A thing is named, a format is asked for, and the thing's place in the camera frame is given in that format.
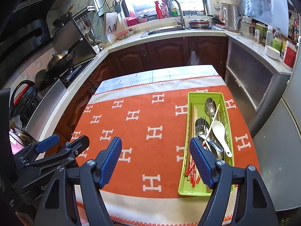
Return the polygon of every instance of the faucet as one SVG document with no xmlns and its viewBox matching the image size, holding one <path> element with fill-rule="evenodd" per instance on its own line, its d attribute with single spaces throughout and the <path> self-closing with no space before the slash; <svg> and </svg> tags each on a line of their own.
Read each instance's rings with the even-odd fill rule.
<svg viewBox="0 0 301 226">
<path fill-rule="evenodd" d="M 167 6 L 169 7 L 169 9 L 171 11 L 171 4 L 172 4 L 173 1 L 175 1 L 177 3 L 177 5 L 179 7 L 179 10 L 180 10 L 180 17 L 181 17 L 180 22 L 177 19 L 175 19 L 175 20 L 177 21 L 178 25 L 181 25 L 181 26 L 185 27 L 185 21 L 184 21 L 183 12 L 182 12 L 180 3 L 177 0 L 169 0 L 167 2 Z"/>
</svg>

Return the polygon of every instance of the orange tablecloth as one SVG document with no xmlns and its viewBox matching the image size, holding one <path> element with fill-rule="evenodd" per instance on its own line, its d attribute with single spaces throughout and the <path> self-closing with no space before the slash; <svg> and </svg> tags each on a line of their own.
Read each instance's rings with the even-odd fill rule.
<svg viewBox="0 0 301 226">
<path fill-rule="evenodd" d="M 219 76 L 211 78 L 210 80 L 221 79 Z M 112 194 L 123 195 L 122 198 L 129 201 L 134 197 L 187 199 L 178 194 L 186 134 L 187 95 L 188 92 L 206 91 L 221 92 L 224 95 L 230 118 L 235 166 L 245 168 L 253 164 L 259 169 L 248 127 L 229 89 L 226 85 L 195 87 L 206 85 L 203 83 L 204 80 L 205 78 L 200 77 L 189 79 L 187 82 L 167 81 L 94 95 L 90 101 L 92 103 L 88 104 L 81 116 L 71 140 L 81 135 L 87 135 L 90 139 L 90 147 L 77 158 L 77 162 L 82 165 L 87 160 L 95 158 L 100 150 L 108 146 L 114 136 L 120 137 L 122 152 L 110 183 L 102 190 L 109 192 L 106 195 L 109 197 Z M 208 197 L 198 199 L 206 206 Z M 135 217 L 132 213 L 140 213 L 135 210 L 128 213 L 127 217 L 114 215 L 118 210 L 110 211 L 108 208 L 113 219 L 128 224 L 167 224 L 165 220 L 152 221 L 149 216 L 145 220 L 140 216 Z M 231 218 L 233 208 L 229 211 L 225 220 Z M 190 218 L 192 217 L 184 216 L 183 221 L 176 221 L 175 224 L 197 224 L 195 219 L 190 221 Z"/>
</svg>

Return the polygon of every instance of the kitchen sink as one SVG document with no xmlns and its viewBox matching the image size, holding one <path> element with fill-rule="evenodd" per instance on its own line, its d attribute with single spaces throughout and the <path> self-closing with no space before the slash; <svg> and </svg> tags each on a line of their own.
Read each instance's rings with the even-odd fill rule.
<svg viewBox="0 0 301 226">
<path fill-rule="evenodd" d="M 222 31 L 223 29 L 216 27 L 216 26 L 211 26 L 210 28 L 203 28 L 203 29 L 192 29 L 189 28 L 188 26 L 185 26 L 183 28 L 182 26 L 169 26 L 169 27 L 163 27 L 163 28 L 158 28 L 154 30 L 147 30 L 146 32 L 143 33 L 142 37 L 150 36 L 150 35 L 155 35 L 155 34 L 161 34 L 161 33 L 166 33 L 166 32 L 172 32 L 172 31 L 184 31 L 184 30 L 218 30 Z"/>
<path fill-rule="evenodd" d="M 170 27 L 163 27 L 163 28 L 158 28 L 154 30 L 147 30 L 146 32 L 143 33 L 141 37 L 146 37 L 149 35 L 155 35 L 155 34 L 161 34 L 165 32 L 172 32 L 172 31 L 184 31 L 185 28 L 182 26 L 170 26 Z"/>
</svg>

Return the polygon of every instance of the table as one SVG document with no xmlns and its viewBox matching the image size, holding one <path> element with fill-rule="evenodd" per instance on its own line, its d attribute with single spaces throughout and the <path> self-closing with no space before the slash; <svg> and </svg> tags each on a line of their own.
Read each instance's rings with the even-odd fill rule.
<svg viewBox="0 0 301 226">
<path fill-rule="evenodd" d="M 87 135 L 90 146 L 79 165 L 95 158 L 114 136 L 122 152 L 101 190 L 111 218 L 129 225 L 197 225 L 208 197 L 178 194 L 183 161 L 188 92 L 222 92 L 230 118 L 235 166 L 257 155 L 247 125 L 223 79 L 211 65 L 160 69 L 103 82 L 89 101 L 71 141 Z M 76 188 L 82 205 L 80 188 Z M 224 223 L 230 222 L 237 189 Z"/>
</svg>

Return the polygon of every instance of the wall outlet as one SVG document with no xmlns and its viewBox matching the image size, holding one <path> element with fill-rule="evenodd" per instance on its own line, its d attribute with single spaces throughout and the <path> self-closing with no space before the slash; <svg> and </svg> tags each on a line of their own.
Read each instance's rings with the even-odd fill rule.
<svg viewBox="0 0 301 226">
<path fill-rule="evenodd" d="M 221 7 L 221 2 L 220 1 L 216 1 L 216 3 L 214 4 L 214 7 L 216 9 L 220 8 Z"/>
</svg>

